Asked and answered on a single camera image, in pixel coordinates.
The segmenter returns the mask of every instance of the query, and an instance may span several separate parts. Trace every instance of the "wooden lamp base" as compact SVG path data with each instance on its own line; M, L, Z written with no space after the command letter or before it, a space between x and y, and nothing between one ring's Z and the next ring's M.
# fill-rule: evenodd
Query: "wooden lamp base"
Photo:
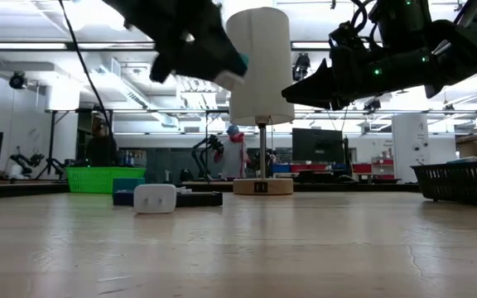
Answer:
M294 193L293 179L237 179L233 181L236 195L291 195Z

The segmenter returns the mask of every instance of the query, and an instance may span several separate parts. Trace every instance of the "black basket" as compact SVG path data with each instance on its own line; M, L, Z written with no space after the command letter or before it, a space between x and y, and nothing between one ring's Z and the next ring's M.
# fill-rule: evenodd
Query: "black basket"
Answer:
M477 204L477 162L413 166L427 199Z

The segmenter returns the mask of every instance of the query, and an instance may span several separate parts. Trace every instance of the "small white block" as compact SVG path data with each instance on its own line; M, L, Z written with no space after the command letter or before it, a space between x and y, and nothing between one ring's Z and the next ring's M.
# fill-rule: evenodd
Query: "small white block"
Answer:
M174 185L139 185L133 191L133 212L167 214L176 208Z

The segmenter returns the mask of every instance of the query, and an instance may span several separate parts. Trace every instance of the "green plastic bin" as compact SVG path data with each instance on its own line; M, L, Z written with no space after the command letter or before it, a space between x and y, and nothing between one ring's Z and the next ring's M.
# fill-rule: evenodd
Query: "green plastic bin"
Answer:
M72 193L112 194L114 178L142 178L147 169L122 167L68 167Z

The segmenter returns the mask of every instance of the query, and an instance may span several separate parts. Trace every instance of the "lampshade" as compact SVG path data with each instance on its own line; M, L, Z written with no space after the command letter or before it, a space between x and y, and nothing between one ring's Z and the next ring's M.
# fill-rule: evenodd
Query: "lampshade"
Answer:
M288 123L295 118L293 104L281 96L292 84L290 27L287 15L271 7L234 14L226 23L230 40L249 58L244 84L229 100L231 123L255 125Z

